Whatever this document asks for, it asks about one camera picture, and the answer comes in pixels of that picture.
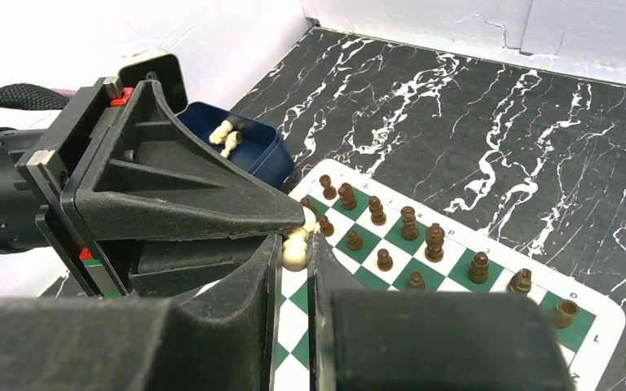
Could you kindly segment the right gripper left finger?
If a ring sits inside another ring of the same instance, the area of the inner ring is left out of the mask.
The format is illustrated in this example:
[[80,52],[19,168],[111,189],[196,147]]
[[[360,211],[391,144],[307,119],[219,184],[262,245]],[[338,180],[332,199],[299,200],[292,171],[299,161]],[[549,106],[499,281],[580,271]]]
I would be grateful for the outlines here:
[[281,247],[188,300],[0,299],[0,390],[268,390]]

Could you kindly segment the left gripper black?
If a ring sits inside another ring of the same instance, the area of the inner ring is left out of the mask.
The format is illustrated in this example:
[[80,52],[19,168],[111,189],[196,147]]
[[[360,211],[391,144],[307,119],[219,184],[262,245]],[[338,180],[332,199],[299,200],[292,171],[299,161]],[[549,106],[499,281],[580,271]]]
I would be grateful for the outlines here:
[[195,136],[158,82],[120,83],[83,88],[15,166],[46,242],[91,297],[213,281],[214,295],[260,295],[281,249],[270,234],[302,226],[303,207]]

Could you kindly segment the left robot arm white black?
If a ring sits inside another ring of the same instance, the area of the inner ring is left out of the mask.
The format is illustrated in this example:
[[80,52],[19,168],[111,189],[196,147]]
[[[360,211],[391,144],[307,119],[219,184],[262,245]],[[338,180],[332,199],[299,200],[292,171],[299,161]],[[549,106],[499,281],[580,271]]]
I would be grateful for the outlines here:
[[51,247],[92,297],[171,297],[221,279],[305,221],[285,193],[222,157],[172,112],[159,81],[113,100],[36,89],[46,129],[0,128],[0,254]]

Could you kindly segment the light wooden pawn handed over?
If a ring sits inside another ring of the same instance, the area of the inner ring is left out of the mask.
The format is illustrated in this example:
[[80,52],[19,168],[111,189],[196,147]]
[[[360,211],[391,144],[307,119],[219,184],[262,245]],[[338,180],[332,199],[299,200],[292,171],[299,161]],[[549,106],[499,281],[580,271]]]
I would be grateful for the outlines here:
[[307,265],[308,236],[317,223],[315,213],[304,207],[303,226],[293,228],[285,235],[283,242],[283,267],[292,272],[304,270]]

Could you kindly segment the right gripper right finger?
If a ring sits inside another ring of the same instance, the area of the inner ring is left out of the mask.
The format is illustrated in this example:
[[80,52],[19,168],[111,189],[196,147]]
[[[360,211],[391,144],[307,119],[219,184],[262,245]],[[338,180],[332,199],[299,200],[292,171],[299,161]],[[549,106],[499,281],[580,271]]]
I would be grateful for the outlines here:
[[572,390],[549,318],[512,293],[365,287],[308,239],[313,390]]

